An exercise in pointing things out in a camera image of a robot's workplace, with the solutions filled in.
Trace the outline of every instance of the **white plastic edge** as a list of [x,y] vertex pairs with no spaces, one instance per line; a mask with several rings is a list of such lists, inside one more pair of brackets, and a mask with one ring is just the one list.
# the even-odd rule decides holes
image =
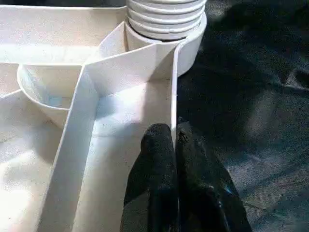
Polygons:
[[199,12],[197,12],[195,15],[187,17],[187,18],[183,18],[183,19],[159,19],[159,18],[152,18],[149,16],[145,16],[143,14],[140,14],[136,11],[134,11],[133,9],[128,8],[128,12],[129,14],[132,14],[142,20],[145,20],[146,22],[151,22],[151,23],[157,23],[157,24],[182,24],[182,23],[188,23],[191,22],[197,18],[199,18],[203,12],[205,10],[205,6],[202,7],[202,9],[200,9]]
[[186,13],[190,13],[193,11],[198,10],[199,8],[203,7],[203,5],[205,5],[206,0],[202,1],[201,3],[199,3],[196,6],[192,6],[189,8],[184,8],[184,9],[175,9],[175,10],[168,10],[168,9],[160,9],[160,8],[155,8],[155,7],[150,7],[150,6],[146,6],[140,2],[136,2],[134,0],[128,0],[130,5],[134,5],[136,7],[142,8],[146,11],[152,12],[152,13],[157,13],[157,14],[163,14],[163,15],[180,15],[180,14],[186,14]]
[[153,32],[153,33],[162,33],[162,34],[182,33],[182,32],[185,32],[185,31],[193,29],[194,27],[198,26],[199,23],[200,23],[200,20],[198,20],[195,23],[193,23],[193,24],[191,24],[191,25],[189,25],[187,27],[184,27],[184,28],[178,28],[178,29],[172,29],[172,28],[170,28],[170,29],[159,29],[159,28],[152,28],[152,27],[143,25],[143,24],[133,20],[129,16],[128,16],[128,19],[129,19],[130,23],[133,23],[133,24],[137,25],[138,27],[144,28],[147,31],[150,31],[150,32]]
[[49,109],[53,109],[53,110],[60,110],[60,111],[69,111],[69,108],[59,108],[59,107],[54,107],[54,106],[50,106],[50,105],[46,105],[46,104],[43,104],[42,102],[39,102],[38,100],[35,100],[33,97],[31,97],[27,91],[24,89],[23,87],[23,84],[21,83],[21,80],[20,80],[20,73],[21,73],[21,70],[22,68],[24,67],[23,64],[20,64],[18,66],[18,69],[17,69],[17,82],[18,82],[18,85],[20,87],[20,89],[23,91],[23,93],[31,100],[33,101],[34,103],[40,105],[40,106],[43,106],[45,108],[49,108]]

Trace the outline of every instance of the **dark background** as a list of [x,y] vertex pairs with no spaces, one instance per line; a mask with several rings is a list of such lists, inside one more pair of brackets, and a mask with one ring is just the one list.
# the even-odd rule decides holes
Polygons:
[[[124,0],[0,0],[122,6]],[[209,0],[208,27],[178,80],[178,116],[229,170],[255,232],[309,232],[308,0]]]

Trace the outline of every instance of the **black plastic sheet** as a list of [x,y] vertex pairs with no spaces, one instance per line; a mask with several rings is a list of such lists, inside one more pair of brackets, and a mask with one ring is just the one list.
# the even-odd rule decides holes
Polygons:
[[229,170],[253,231],[309,231],[308,3],[208,4],[178,116]]

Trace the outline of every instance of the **white plastic tray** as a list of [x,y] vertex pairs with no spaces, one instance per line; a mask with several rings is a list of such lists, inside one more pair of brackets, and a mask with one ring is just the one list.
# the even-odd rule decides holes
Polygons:
[[0,96],[0,200],[10,208],[1,231],[119,231],[144,131],[167,123],[175,138],[177,77],[206,16],[169,43],[125,19],[126,7],[0,7],[0,62],[10,67],[0,80],[13,83]]

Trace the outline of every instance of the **black fabric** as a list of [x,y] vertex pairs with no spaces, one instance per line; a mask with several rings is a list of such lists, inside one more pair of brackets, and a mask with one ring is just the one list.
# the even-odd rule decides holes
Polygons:
[[309,231],[308,1],[209,0],[177,115],[229,171],[255,232]]
[[[148,128],[140,149],[141,152],[128,177],[124,211],[130,202],[143,196],[144,201],[147,201],[144,204],[147,205],[147,230],[143,232],[177,231],[177,176],[168,125],[154,124]],[[132,220],[130,213],[123,214],[122,224],[125,220]],[[125,224],[139,223],[140,221],[132,221]]]
[[183,232],[251,232],[233,181],[203,136],[189,123],[177,128],[177,172]]

